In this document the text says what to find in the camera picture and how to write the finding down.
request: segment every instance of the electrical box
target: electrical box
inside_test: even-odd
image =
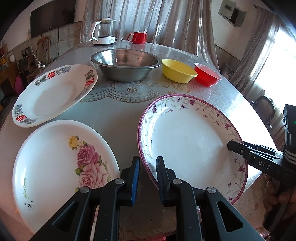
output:
[[[223,0],[218,14],[226,19],[232,26],[241,27],[247,12],[240,10],[236,5],[235,2],[230,0]]]

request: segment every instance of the electric kettle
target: electric kettle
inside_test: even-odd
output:
[[[104,18],[94,22],[89,32],[90,41],[94,45],[115,43],[115,21],[114,19]]]

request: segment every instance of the screw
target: screw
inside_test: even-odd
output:
[[[173,180],[173,184],[180,185],[181,183],[182,183],[181,179],[176,178]]]
[[[82,193],[87,193],[89,191],[89,188],[88,187],[82,187],[82,188],[80,188],[80,191]]]
[[[116,183],[116,184],[123,184],[123,183],[124,183],[124,180],[123,180],[122,178],[117,178],[117,179],[115,180],[115,183]]]
[[[216,192],[216,188],[213,188],[213,187],[209,187],[207,188],[207,191],[211,194],[215,193]]]

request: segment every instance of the plate with red double happiness symbol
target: plate with red double happiness symbol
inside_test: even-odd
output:
[[[34,79],[18,97],[13,122],[33,127],[62,114],[79,102],[98,80],[96,70],[82,64],[65,65]]]

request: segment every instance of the white plate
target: white plate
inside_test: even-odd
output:
[[[35,130],[13,168],[13,195],[20,216],[37,232],[81,186],[97,188],[118,178],[106,141],[92,128],[57,120]]]
[[[242,156],[227,149],[230,140],[243,143],[218,109],[182,94],[153,101],[138,128],[141,159],[156,185],[156,158],[163,156],[177,178],[196,188],[215,187],[233,204],[244,190],[248,167]]]
[[[32,127],[57,117],[86,96],[97,80],[96,70],[82,64],[48,71],[18,97],[12,109],[14,123]]]

